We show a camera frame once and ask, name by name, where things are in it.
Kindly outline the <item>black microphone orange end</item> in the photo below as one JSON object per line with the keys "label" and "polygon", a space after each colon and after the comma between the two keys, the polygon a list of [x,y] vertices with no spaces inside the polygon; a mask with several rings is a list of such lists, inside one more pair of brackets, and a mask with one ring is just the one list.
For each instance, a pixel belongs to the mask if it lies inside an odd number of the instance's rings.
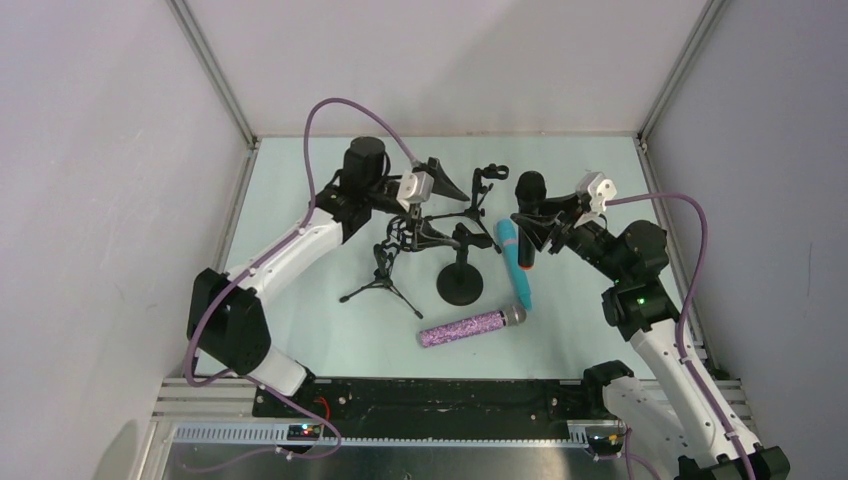
{"label": "black microphone orange end", "polygon": [[[541,203],[546,199],[547,190],[544,177],[537,171],[526,171],[521,174],[515,188],[518,213],[521,215],[537,215]],[[536,248],[526,232],[514,220],[518,229],[518,266],[529,270],[534,266]]]}

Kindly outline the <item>black round base mic stand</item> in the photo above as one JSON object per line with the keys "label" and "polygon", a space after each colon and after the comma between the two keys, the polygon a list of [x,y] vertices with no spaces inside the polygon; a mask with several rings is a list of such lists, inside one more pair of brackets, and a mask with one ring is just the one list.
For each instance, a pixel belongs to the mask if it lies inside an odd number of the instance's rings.
{"label": "black round base mic stand", "polygon": [[484,290],[480,271],[468,262],[469,248],[491,248],[494,241],[485,233],[472,233],[463,223],[457,223],[451,238],[456,242],[455,261],[445,266],[437,277],[439,296],[453,306],[467,306],[476,302]]}

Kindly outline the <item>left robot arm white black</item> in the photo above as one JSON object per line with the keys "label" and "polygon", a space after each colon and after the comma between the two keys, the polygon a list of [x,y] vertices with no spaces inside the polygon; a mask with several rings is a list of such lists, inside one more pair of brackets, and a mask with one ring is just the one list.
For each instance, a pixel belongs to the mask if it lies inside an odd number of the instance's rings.
{"label": "left robot arm white black", "polygon": [[439,159],[414,160],[400,175],[390,172],[384,142],[354,138],[331,181],[288,232],[231,272],[203,270],[194,280],[187,322],[189,350],[202,350],[226,372],[250,377],[284,396],[295,394],[309,370],[275,347],[266,304],[309,266],[346,243],[374,211],[394,214],[419,232],[420,206],[438,195],[461,202],[464,193]]}

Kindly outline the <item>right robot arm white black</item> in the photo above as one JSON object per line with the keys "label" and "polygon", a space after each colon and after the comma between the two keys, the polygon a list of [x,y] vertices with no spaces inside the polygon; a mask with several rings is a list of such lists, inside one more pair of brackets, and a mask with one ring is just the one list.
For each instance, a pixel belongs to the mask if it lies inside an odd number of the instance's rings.
{"label": "right robot arm white black", "polygon": [[668,403],[645,393],[621,361],[585,370],[592,401],[642,435],[678,479],[787,478],[786,454],[762,445],[696,354],[687,330],[692,297],[677,308],[659,279],[669,263],[666,231],[639,220],[613,236],[583,223],[583,215],[611,205],[604,194],[516,198],[511,218],[537,251],[556,254],[567,247],[611,281],[602,294],[605,320],[649,367]]}

